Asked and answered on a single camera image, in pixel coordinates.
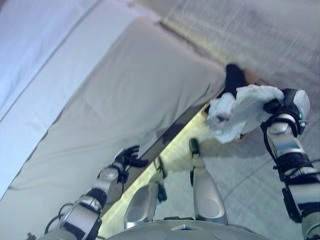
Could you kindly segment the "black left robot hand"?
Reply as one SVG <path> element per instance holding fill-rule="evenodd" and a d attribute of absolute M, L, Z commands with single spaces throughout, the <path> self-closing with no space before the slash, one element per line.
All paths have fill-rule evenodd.
<path fill-rule="evenodd" d="M 138 158 L 139 150 L 139 145 L 134 145 L 124 149 L 118 155 L 116 155 L 114 162 L 121 164 L 124 170 L 127 168 L 127 166 L 144 168 L 149 164 L 149 161 Z"/>

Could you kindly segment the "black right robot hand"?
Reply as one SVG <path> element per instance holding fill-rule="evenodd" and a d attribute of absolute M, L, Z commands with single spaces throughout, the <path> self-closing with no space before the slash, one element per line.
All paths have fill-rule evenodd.
<path fill-rule="evenodd" d="M 263 110 L 272 115 L 288 114 L 294 118 L 300 119 L 300 111 L 294 103 L 294 98 L 298 92 L 296 89 L 284 88 L 281 90 L 283 93 L 283 100 L 273 99 L 264 104 Z"/>

